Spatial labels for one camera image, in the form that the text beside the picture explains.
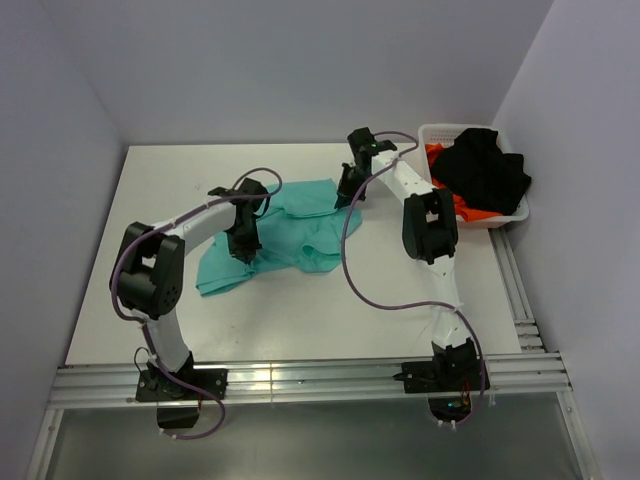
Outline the teal t shirt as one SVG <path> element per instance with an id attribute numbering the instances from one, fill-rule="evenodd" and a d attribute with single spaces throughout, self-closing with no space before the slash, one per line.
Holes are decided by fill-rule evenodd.
<path id="1" fill-rule="evenodd" d="M 342 234 L 363 223 L 361 211 L 337 210 L 337 186 L 331 179 L 287 182 L 261 208 L 257 233 L 262 248 L 245 263 L 231 255 L 231 236 L 220 233 L 202 255 L 196 288 L 203 297 L 228 292 L 268 272 L 296 268 L 322 274 L 341 264 Z"/>

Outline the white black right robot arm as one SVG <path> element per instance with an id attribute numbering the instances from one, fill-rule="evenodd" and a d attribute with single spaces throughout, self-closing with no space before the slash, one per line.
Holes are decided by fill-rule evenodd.
<path id="1" fill-rule="evenodd" d="M 453 391 L 468 388 L 483 391 L 488 373 L 479 339 L 461 311 L 455 279 L 455 253 L 458 243 L 453 194 L 422 178 L 403 156 L 419 147 L 400 151 L 384 133 L 374 134 L 367 127 L 347 136 L 353 161 L 342 165 L 335 207 L 346 211 L 340 240 L 342 270 L 348 286 L 365 304 L 383 311 L 432 308 L 433 357 L 418 373 L 405 373 L 403 379 L 420 382 L 424 388 Z M 367 298 L 351 278 L 346 257 L 347 230 L 359 201 L 366 199 L 368 185 L 379 180 L 402 206 L 401 241 L 406 255 L 423 269 L 436 287 L 437 297 L 401 305 L 383 305 Z"/>

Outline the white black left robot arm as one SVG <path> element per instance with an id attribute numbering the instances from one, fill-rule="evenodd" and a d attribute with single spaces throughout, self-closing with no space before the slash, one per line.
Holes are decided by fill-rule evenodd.
<path id="1" fill-rule="evenodd" d="M 251 263 L 262 248 L 258 212 L 273 193 L 244 178 L 231 189 L 217 187 L 209 200 L 171 220 L 130 224 L 110 277 L 111 301 L 124 321 L 141 326 L 150 353 L 151 377 L 172 399 L 195 386 L 193 354 L 181 334 L 176 306 L 181 298 L 186 257 L 206 240 L 222 234 L 232 259 Z"/>

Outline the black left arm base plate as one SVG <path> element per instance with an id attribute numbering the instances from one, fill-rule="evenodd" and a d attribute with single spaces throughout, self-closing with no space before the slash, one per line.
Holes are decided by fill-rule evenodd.
<path id="1" fill-rule="evenodd" d="M 135 400 L 141 403 L 156 403 L 206 399 L 201 391 L 206 391 L 223 400 L 228 385 L 227 380 L 227 369 L 195 369 L 189 372 L 186 378 L 180 378 L 182 383 L 193 386 L 194 389 L 192 389 L 170 380 L 156 368 L 149 368 L 139 375 Z"/>

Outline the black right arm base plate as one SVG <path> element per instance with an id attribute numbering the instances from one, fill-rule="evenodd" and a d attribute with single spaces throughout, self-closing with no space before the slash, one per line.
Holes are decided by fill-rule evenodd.
<path id="1" fill-rule="evenodd" d="M 403 384 L 407 394 L 465 390 L 479 392 L 482 387 L 490 388 L 489 377 L 481 373 L 478 359 L 469 364 L 461 361 L 451 363 L 440 357 L 428 361 L 403 362 L 400 372 L 393 379 Z"/>

